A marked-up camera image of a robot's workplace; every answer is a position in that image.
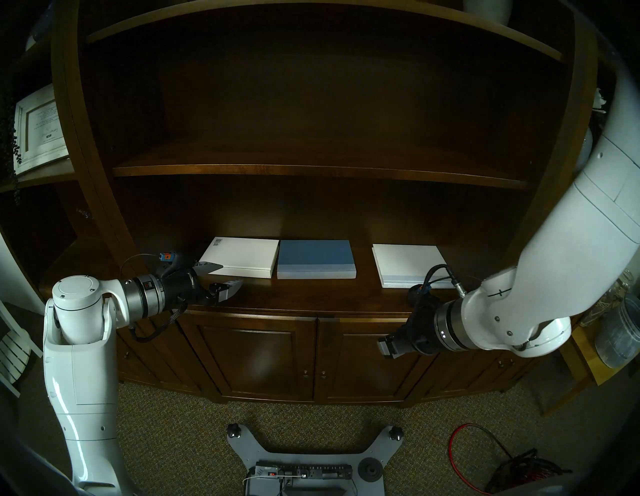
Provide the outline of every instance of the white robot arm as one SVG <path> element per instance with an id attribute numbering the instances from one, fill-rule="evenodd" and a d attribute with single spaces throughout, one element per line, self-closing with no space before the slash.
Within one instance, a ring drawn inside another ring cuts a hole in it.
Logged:
<path id="1" fill-rule="evenodd" d="M 508 349 L 550 353 L 571 335 L 568 316 L 592 306 L 640 243 L 640 95 L 618 71 L 607 125 L 585 169 L 549 214 L 518 265 L 438 306 L 428 279 L 406 326 L 380 340 L 384 355 Z"/>
<path id="2" fill-rule="evenodd" d="M 221 267 L 199 264 L 168 277 L 124 282 L 72 276 L 54 286 L 45 308 L 44 378 L 67 441 L 75 487 L 96 496 L 143 494 L 127 475 L 116 439 L 116 329 L 183 301 L 212 305 L 230 298 L 242 281 L 215 284 L 209 291 L 198 283 L 197 275 Z"/>

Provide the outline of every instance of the knob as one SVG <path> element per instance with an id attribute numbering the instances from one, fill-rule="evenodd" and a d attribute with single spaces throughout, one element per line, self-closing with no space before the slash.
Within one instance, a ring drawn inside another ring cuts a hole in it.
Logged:
<path id="1" fill-rule="evenodd" d="M 403 437 L 404 432 L 402 430 L 402 427 L 393 426 L 389 430 L 389 439 L 391 439 L 391 441 L 401 441 Z"/>
<path id="2" fill-rule="evenodd" d="M 227 436 L 230 438 L 239 438 L 240 432 L 242 432 L 242 429 L 238 424 L 229 424 L 227 426 Z"/>

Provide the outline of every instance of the blue book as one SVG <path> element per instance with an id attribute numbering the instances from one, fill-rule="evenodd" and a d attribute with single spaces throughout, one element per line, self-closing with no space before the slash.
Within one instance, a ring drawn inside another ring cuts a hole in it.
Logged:
<path id="1" fill-rule="evenodd" d="M 348 240 L 281 241 L 278 279 L 355 279 Z"/>

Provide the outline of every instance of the framed certificate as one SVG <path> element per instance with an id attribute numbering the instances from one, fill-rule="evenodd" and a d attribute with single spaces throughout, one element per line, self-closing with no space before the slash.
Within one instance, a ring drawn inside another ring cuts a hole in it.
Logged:
<path id="1" fill-rule="evenodd" d="M 68 157 L 53 84 L 18 102 L 15 106 L 15 130 L 22 158 L 19 164 L 17 158 L 13 157 L 16 174 Z"/>

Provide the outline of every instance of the cabinet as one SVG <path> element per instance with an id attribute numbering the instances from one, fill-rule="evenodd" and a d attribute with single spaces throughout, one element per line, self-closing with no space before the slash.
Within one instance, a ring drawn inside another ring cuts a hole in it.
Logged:
<path id="1" fill-rule="evenodd" d="M 223 397 L 313 400 L 314 317 L 192 312 L 179 324 Z"/>
<path id="2" fill-rule="evenodd" d="M 378 338 L 397 330 L 406 318 L 320 318 L 315 400 L 322 403 L 401 402 L 433 357 L 385 358 Z"/>
<path id="3" fill-rule="evenodd" d="M 222 400 L 410 406 L 506 390 L 534 363 L 500 350 L 385 358 L 378 338 L 405 321 L 191 311 L 179 325 Z"/>
<path id="4" fill-rule="evenodd" d="M 136 323 L 136 334 L 148 336 L 169 312 Z M 135 341 L 127 328 L 118 329 L 116 342 L 121 380 L 205 396 L 219 401 L 220 393 L 178 326 L 171 325 L 149 343 Z"/>
<path id="5" fill-rule="evenodd" d="M 513 386 L 535 363 L 510 351 L 473 350 L 439 353 L 407 401 L 430 401 L 487 391 L 504 391 Z"/>

